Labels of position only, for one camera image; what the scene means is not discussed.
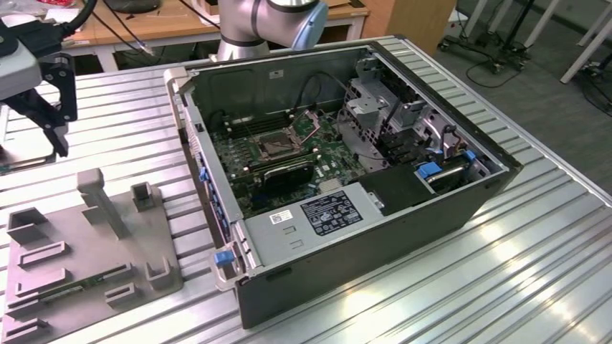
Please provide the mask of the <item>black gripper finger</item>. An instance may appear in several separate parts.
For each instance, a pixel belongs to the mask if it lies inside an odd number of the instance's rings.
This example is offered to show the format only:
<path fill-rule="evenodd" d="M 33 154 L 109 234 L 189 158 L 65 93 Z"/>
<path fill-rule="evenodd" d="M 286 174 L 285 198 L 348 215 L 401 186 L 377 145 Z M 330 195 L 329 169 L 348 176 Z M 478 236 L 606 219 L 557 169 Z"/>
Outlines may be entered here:
<path fill-rule="evenodd" d="M 77 119 L 74 61 L 66 53 L 44 57 L 40 61 L 42 80 L 58 90 L 58 102 L 53 105 L 44 98 L 44 108 L 26 110 L 25 116 L 42 129 L 60 157 L 68 156 L 65 134 L 69 123 Z"/>

